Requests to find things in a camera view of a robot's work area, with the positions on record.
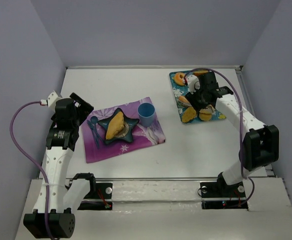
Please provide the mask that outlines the small round bun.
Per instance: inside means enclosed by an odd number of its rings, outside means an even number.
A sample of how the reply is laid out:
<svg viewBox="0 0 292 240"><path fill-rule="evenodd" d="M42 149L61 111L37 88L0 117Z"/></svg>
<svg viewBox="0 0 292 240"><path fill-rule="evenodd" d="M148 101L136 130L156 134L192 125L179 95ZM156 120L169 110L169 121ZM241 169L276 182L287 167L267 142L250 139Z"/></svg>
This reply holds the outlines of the small round bun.
<svg viewBox="0 0 292 240"><path fill-rule="evenodd" d="M184 96L179 96L178 101L184 106L190 106L189 101Z"/></svg>

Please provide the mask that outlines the long yellow bread loaf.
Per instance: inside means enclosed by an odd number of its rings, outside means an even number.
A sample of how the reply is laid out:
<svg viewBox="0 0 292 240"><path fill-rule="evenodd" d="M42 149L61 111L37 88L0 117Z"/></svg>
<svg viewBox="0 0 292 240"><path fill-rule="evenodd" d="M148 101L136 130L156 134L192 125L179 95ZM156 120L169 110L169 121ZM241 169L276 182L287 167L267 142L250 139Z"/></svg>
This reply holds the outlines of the long yellow bread loaf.
<svg viewBox="0 0 292 240"><path fill-rule="evenodd" d="M110 140L114 138L124 128L123 112L119 111L109 122L105 139Z"/></svg>

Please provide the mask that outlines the metal tongs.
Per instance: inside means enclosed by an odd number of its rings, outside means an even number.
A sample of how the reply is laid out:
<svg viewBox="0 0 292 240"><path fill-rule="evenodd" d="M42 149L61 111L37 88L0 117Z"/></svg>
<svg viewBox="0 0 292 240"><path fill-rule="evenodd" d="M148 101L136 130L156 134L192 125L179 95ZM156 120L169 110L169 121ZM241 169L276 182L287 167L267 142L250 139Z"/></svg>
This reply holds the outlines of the metal tongs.
<svg viewBox="0 0 292 240"><path fill-rule="evenodd" d="M182 112L190 107L191 105L189 103L186 103L186 102L182 102L180 101L179 99L177 99L177 107L178 107L178 113L181 115ZM199 113L202 113L202 114L214 114L215 112L215 109L211 106L211 105L208 105L206 108L203 108L201 110L199 110Z"/></svg>

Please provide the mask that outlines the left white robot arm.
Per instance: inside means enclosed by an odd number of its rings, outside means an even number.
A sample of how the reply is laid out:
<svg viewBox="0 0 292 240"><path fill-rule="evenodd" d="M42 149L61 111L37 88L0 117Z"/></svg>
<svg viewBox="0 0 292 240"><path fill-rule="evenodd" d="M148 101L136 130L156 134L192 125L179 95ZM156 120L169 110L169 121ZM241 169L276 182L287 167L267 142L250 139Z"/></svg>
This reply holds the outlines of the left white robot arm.
<svg viewBox="0 0 292 240"><path fill-rule="evenodd" d="M43 180L33 211L24 215L23 224L36 239L69 239L74 233L75 212L84 197L95 191L91 173L78 173L70 186L65 185L79 128L93 106L75 93L62 98L56 92L48 96L46 105L54 114L46 138Z"/></svg>

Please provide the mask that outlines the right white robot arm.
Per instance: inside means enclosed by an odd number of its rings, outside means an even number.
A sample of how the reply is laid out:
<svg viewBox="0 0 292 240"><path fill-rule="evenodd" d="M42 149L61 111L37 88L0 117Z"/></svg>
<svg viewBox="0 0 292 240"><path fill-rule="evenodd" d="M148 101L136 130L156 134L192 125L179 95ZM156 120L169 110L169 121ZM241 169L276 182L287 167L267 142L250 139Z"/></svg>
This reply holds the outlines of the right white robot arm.
<svg viewBox="0 0 292 240"><path fill-rule="evenodd" d="M270 165L279 159L279 129L267 125L253 116L242 104L233 84L227 80L227 86L220 87L216 75L220 72L207 68L200 76L185 73L183 84L189 88L185 98L197 111L213 106L221 112L239 131L239 159L217 178L217 189L225 191L248 179L256 170Z"/></svg>

